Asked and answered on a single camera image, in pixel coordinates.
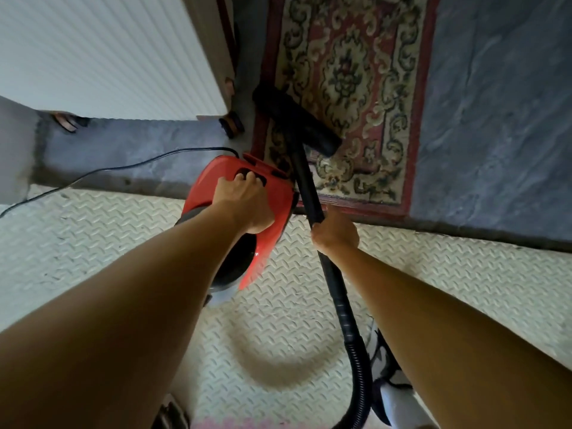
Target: floral pattern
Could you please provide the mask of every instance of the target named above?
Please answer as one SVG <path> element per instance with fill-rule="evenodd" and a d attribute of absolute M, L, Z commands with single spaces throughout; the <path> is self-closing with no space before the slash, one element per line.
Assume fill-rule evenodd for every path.
<path fill-rule="evenodd" d="M 275 84 L 343 140 L 331 158 L 308 151 L 322 197 L 402 203 L 427 3 L 284 0 Z M 290 171 L 272 122 L 264 152 Z"/>

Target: floor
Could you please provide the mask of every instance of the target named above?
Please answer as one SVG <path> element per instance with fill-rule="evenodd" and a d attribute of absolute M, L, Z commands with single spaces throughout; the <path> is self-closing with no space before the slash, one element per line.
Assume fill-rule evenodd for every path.
<path fill-rule="evenodd" d="M 248 150 L 266 3 L 234 0 L 242 50 L 233 107 L 242 137 L 229 140 L 216 120 L 97 120 L 75 136 L 48 122 L 35 180 L 62 184 L 177 147 Z M 396 225 L 572 251 L 571 16 L 572 0 L 440 1 L 411 217 Z M 174 156 L 83 186 L 184 198 L 214 155 Z"/>
<path fill-rule="evenodd" d="M 45 188 L 33 185 L 31 194 Z M 0 330 L 169 229 L 181 200 L 66 190 L 0 220 Z M 358 225 L 362 248 L 482 310 L 572 368 L 572 256 Z M 371 318 L 348 286 L 362 335 Z M 172 392 L 196 428 L 332 427 L 351 396 L 335 310 L 304 217 L 262 275 L 201 314 Z M 380 425 L 370 421 L 369 428 Z"/>

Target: white diamond plate mat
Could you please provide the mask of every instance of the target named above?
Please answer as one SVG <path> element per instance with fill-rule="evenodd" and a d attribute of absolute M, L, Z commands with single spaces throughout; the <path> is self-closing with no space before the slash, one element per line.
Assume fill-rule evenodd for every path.
<path fill-rule="evenodd" d="M 181 208 L 165 198 L 65 190 L 14 210 L 0 220 L 0 328 L 168 229 Z M 572 256 L 358 228 L 365 251 L 572 367 Z M 173 383 L 199 426 L 327 427 L 345 411 L 349 363 L 308 233 L 304 217 L 293 217 L 260 279 L 201 315 Z M 350 285 L 348 292 L 365 331 L 366 308 Z"/>

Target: person's left hand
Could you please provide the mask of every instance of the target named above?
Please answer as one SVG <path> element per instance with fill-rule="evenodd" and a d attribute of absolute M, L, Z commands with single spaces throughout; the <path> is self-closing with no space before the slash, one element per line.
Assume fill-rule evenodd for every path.
<path fill-rule="evenodd" d="M 239 173 L 233 181 L 219 178 L 213 204 L 223 202 L 228 204 L 229 211 L 244 226 L 246 233 L 260 233 L 274 223 L 267 192 L 253 172 L 247 173 L 246 178 Z"/>

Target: power cord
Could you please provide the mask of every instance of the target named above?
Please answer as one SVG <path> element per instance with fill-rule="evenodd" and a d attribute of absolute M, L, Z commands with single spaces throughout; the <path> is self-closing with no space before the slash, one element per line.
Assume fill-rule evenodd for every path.
<path fill-rule="evenodd" d="M 66 186 L 61 186 L 59 188 L 54 188 L 51 189 L 49 191 L 46 191 L 45 193 L 36 195 L 35 197 L 23 200 L 19 203 L 16 203 L 15 205 L 10 206 L 9 208 L 6 208 L 2 211 L 2 213 L 0 213 L 0 219 L 4 218 L 4 216 L 6 216 L 6 214 L 8 214 L 10 211 L 14 210 L 15 208 L 18 208 L 19 206 L 25 205 L 26 203 L 31 203 L 35 200 L 39 200 L 42 197 L 46 197 L 47 195 L 53 194 L 53 193 L 57 193 L 58 191 L 64 190 L 66 188 L 71 187 L 74 184 L 77 184 L 77 182 L 79 182 L 80 180 L 86 178 L 87 176 L 91 176 L 92 174 L 98 173 L 98 172 L 112 172 L 114 170 L 127 170 L 127 169 L 133 169 L 135 167 L 139 167 L 145 164 L 149 164 L 150 162 L 156 161 L 158 159 L 161 158 L 165 158 L 168 157 L 170 155 L 175 155 L 177 153 L 181 153 L 181 152 L 198 152 L 198 151 L 204 151 L 204 150 L 220 150 L 220 151 L 225 151 L 225 152 L 231 152 L 234 154 L 235 157 L 240 158 L 239 153 L 237 151 L 235 151 L 234 149 L 231 149 L 230 147 L 184 147 L 182 149 L 175 149 L 175 150 L 171 150 L 169 152 L 165 152 L 161 155 L 158 155 L 156 157 L 153 158 L 149 158 L 146 159 L 145 161 L 141 161 L 141 162 L 137 162 L 135 164 L 130 164 L 130 165 L 121 165 L 118 167 L 106 167 L 103 169 L 96 169 L 96 170 L 92 170 L 91 172 L 87 172 L 85 174 L 82 174 L 80 177 L 78 177 L 76 180 L 70 182 L 69 184 L 67 184 Z"/>

